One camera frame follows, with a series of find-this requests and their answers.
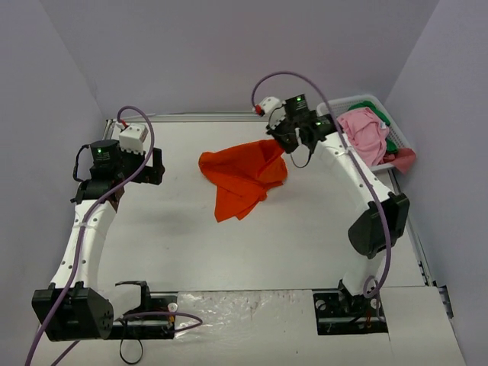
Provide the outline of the orange t-shirt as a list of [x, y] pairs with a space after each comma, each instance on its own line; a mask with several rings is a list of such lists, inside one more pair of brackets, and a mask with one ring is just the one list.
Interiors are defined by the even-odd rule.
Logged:
[[287, 179], [283, 154], [274, 140], [201, 154], [199, 169], [217, 188], [214, 216], [218, 223], [233, 217], [244, 219], [271, 189], [283, 185]]

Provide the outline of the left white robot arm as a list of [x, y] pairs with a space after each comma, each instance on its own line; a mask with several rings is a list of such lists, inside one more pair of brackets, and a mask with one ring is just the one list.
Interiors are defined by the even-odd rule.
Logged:
[[32, 307], [52, 342], [108, 339], [119, 317], [114, 302], [98, 289], [98, 268], [108, 230], [124, 186], [129, 182], [160, 185], [162, 151], [129, 149], [119, 140], [88, 144], [90, 177], [79, 182], [72, 202], [75, 219], [63, 260], [50, 285], [36, 290]]

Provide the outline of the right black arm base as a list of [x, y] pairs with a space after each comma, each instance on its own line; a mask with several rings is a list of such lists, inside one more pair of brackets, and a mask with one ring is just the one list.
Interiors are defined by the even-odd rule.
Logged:
[[313, 292], [316, 331], [319, 336], [387, 334], [388, 325], [380, 299], [359, 296], [347, 307], [338, 290]]

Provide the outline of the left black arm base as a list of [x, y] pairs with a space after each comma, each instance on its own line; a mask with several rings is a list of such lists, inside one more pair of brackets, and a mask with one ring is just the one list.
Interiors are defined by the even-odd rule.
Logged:
[[110, 340], [166, 340], [175, 337], [175, 292], [152, 291], [146, 281], [120, 281], [103, 293], [114, 311]]

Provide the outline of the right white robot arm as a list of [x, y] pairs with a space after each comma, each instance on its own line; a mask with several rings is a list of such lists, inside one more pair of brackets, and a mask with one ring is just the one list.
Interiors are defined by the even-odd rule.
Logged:
[[255, 112], [267, 117], [266, 133], [287, 154], [305, 146], [310, 158], [319, 158], [344, 184], [356, 206], [357, 217], [347, 236], [357, 255], [338, 285], [340, 310], [355, 315], [364, 308], [365, 298], [374, 296], [387, 279], [393, 248], [405, 231], [409, 199], [379, 181], [334, 113], [310, 109], [305, 95], [285, 101], [268, 96], [255, 105]]

